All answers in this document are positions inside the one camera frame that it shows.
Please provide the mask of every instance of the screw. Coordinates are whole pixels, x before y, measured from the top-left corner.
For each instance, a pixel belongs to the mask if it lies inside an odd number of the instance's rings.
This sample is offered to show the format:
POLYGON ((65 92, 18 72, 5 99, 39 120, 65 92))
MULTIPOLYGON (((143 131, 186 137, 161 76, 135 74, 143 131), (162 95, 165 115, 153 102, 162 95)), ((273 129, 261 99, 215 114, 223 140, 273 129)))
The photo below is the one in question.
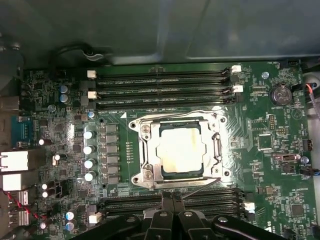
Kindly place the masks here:
POLYGON ((144 173, 144 178, 147 179, 147 180, 151 180, 152 179, 152 173, 151 171, 146 171, 144 173))
POLYGON ((141 127, 141 131, 144 133, 144 134, 148 134, 150 132, 150 127, 148 125, 143 125, 141 127))
POLYGON ((135 219, 133 217, 130 217, 126 221, 127 221, 127 223, 133 223, 135 221, 135 219))
POLYGON ((219 222, 221 222, 221 223, 226 223, 226 222, 228 222, 228 219, 226 219, 224 216, 219 217, 218 220, 219 220, 219 222))
POLYGON ((267 71, 264 71, 264 72, 261 74, 261 77, 262 77, 263 79, 268 79, 269 76, 270 76, 270 74, 269 74, 267 71))
POLYGON ((184 215, 185 215, 186 217, 191 217, 191 216, 193 215, 193 213, 190 212, 190 211, 186 211, 186 212, 184 213, 184 215))

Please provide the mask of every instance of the ram slot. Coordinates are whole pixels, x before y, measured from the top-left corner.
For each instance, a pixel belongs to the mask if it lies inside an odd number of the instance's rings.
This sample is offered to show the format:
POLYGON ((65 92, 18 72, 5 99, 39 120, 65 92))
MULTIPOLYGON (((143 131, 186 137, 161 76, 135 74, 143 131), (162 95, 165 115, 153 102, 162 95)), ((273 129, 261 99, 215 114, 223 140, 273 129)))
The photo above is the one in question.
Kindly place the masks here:
POLYGON ((183 88, 165 88, 165 89, 140 89, 137 91, 98 91, 97 96, 99 99, 104 100, 119 100, 119 99, 140 99, 144 98, 168 98, 173 97, 192 97, 192 96, 226 96, 232 93, 232 88, 223 89, 183 89, 183 88))
POLYGON ((98 74, 99 80, 105 81, 121 81, 121 80, 148 80, 148 79, 170 79, 170 78, 212 78, 212 77, 228 77, 230 69, 226 68, 221 71, 183 71, 183 72, 149 72, 138 74, 112 74, 101 75, 98 74))
POLYGON ((177 101, 162 101, 162 102, 141 102, 136 103, 134 101, 127 102, 108 102, 97 101, 96 108, 98 111, 111 111, 111 110, 127 110, 127 109, 150 109, 150 108, 177 108, 177 107, 196 107, 196 106, 212 106, 212 105, 226 105, 234 104, 236 102, 235 97, 218 98, 218 99, 203 99, 203 100, 185 100, 183 102, 177 101))

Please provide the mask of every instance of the blue capacitor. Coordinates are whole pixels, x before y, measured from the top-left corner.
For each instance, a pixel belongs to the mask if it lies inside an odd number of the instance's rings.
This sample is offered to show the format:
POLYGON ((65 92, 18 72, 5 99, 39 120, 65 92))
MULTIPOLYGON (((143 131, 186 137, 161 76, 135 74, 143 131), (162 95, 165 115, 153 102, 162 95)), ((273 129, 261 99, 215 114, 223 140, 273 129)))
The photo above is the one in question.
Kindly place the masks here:
POLYGON ((68 92, 68 87, 66 85, 61 85, 59 87, 59 92, 62 94, 66 94, 68 92))
POLYGON ((89 111, 89 112, 88 112, 88 117, 89 117, 90 119, 93 119, 93 118, 95 117, 95 112, 94 112, 94 111, 89 111))
POLYGON ((65 229, 71 232, 75 229, 76 225, 77 225, 77 221, 72 219, 66 223, 65 229))
POLYGON ((66 94, 61 94, 59 99, 60 99, 60 102, 64 104, 67 104, 70 102, 70 99, 66 94))

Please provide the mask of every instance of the silver capacitor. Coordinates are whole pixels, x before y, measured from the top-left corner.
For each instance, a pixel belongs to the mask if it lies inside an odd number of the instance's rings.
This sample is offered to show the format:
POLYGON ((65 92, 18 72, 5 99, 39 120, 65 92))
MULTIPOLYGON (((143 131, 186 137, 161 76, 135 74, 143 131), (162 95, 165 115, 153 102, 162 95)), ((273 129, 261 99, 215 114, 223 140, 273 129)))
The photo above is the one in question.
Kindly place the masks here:
POLYGON ((75 219, 72 219, 66 223, 65 229, 71 232, 75 229, 76 226, 77 226, 77 221, 75 219))
POLYGON ((95 146, 89 145, 83 148, 83 153, 86 155, 92 154, 96 151, 95 146))
POLYGON ((59 92, 60 92, 61 94, 66 94, 66 93, 69 92, 69 89, 68 89, 68 87, 67 87, 66 85, 61 85, 61 86, 59 87, 59 92))
POLYGON ((88 173, 86 173, 84 175, 84 179, 87 181, 87 182, 91 182, 93 179, 95 179, 97 176, 97 173, 95 171, 89 171, 88 173))
POLYGON ((90 169, 90 168, 92 168, 95 164, 96 164, 96 161, 95 161, 94 159, 90 158, 90 159, 88 159, 88 160, 86 160, 86 161, 84 162, 84 167, 85 167, 86 169, 90 169))
POLYGON ((59 154, 55 154, 54 155, 54 160, 59 161, 59 160, 66 160, 67 159, 67 155, 64 153, 59 153, 59 154))
POLYGON ((70 103, 70 97, 66 94, 61 94, 59 100, 61 103, 64 103, 64 104, 70 103))
POLYGON ((48 218, 47 220, 40 223, 40 229, 42 229, 42 230, 46 229, 53 222, 54 222, 54 220, 52 218, 48 218))
POLYGON ((70 209, 66 214, 65 214, 65 219, 68 221, 71 221, 72 219, 75 218, 77 214, 77 211, 75 209, 70 209))

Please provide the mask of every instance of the chip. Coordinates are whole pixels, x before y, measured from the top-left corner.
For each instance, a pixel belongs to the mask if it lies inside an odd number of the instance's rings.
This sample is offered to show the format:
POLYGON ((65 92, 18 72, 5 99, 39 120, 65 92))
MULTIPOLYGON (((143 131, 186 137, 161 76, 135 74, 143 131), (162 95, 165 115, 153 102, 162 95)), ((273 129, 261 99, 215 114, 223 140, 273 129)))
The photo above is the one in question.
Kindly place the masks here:
POLYGON ((108 156, 107 157, 107 162, 108 164, 116 164, 119 161, 119 157, 118 156, 108 156))
POLYGON ((258 136, 258 150, 271 150, 273 148, 272 142, 272 135, 271 134, 260 134, 258 136))
POLYGON ((65 125, 62 123, 59 123, 57 125, 55 125, 54 130, 57 132, 62 132, 65 129, 65 125))
POLYGON ((87 190, 80 190, 80 191, 78 191, 78 196, 80 198, 85 198, 88 196, 88 191, 87 190))
POLYGON ((51 235, 51 236, 57 235, 57 231, 56 231, 56 230, 50 230, 50 235, 51 235))
POLYGON ((79 144, 75 144, 72 146, 72 150, 74 152, 81 152, 81 146, 79 144))
POLYGON ((258 187, 258 194, 263 194, 264 193, 264 189, 262 187, 258 187))
POLYGON ((67 175, 67 170, 62 169, 62 170, 59 171, 59 173, 60 173, 61 176, 66 176, 67 175))
POLYGON ((85 212, 86 211, 86 205, 80 205, 80 206, 78 206, 78 208, 77 208, 77 210, 78 210, 78 212, 80 212, 80 213, 83 213, 83 212, 85 212))
POLYGON ((274 189, 271 186, 266 186, 265 187, 265 193, 268 195, 271 195, 274 193, 274 189))
POLYGON ((292 205, 291 206, 292 216, 302 216, 304 215, 304 206, 302 204, 292 205))
POLYGON ((39 125, 40 125, 41 128, 48 127, 48 120, 47 119, 40 119, 39 120, 39 125))
POLYGON ((81 120, 81 115, 75 115, 74 120, 81 120))

